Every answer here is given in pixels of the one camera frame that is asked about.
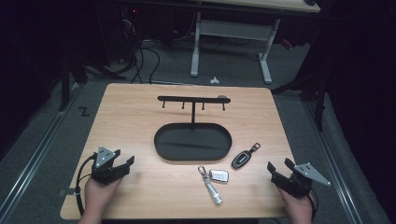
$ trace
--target white desk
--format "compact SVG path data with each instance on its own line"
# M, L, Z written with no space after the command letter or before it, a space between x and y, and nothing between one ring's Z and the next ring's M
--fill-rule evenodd
M304 2L304 0L200 0L199 4L202 4L202 2L231 4L244 7L264 7L279 10L293 10L306 13L320 12L318 5L309 6ZM198 13L195 28L195 46L192 53L191 76L198 76L200 35L217 35L266 41L263 52L259 54L259 62L262 67L264 82L266 84L271 84L272 79L266 60L274 42L279 23L280 19L276 19L272 25L253 25L225 21L209 21L201 20L201 13Z

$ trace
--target wrist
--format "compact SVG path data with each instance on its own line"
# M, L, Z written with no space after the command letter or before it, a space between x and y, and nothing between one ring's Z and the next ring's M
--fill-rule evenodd
M103 212L95 209L85 209L84 214L79 220L78 224L100 224L102 223Z

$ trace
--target keychain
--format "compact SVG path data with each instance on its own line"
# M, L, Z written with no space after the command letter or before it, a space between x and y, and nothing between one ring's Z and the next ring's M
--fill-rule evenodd
M231 163L231 166L234 169L241 168L246 163L248 163L248 161L251 158L251 153L257 151L257 149L259 149L260 147L261 147L261 145L259 143L256 143L256 144L253 145L253 147L251 147L251 149L249 151L245 150L245 151L239 153L239 155L237 155L235 157L235 159L233 159L233 162Z
M217 205L220 205L222 203L222 199L221 199L220 195L218 194L218 192L216 191L215 187L213 187L213 185L210 183L209 176L205 170L205 167L198 166L198 171L201 174L202 179L205 181L205 185L206 185L207 189L209 190L210 194L212 195L213 200L215 200L215 203Z

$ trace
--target silver key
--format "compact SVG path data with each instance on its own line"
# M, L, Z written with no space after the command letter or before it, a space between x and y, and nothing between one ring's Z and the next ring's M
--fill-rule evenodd
M220 182L228 182L228 172L223 170L210 170L209 178Z

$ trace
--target white object on floor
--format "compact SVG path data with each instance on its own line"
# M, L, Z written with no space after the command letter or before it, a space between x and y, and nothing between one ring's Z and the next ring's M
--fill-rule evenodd
M219 84L220 81L218 81L218 79L217 79L216 77L213 77L213 79L210 80L210 83L212 83L212 84Z

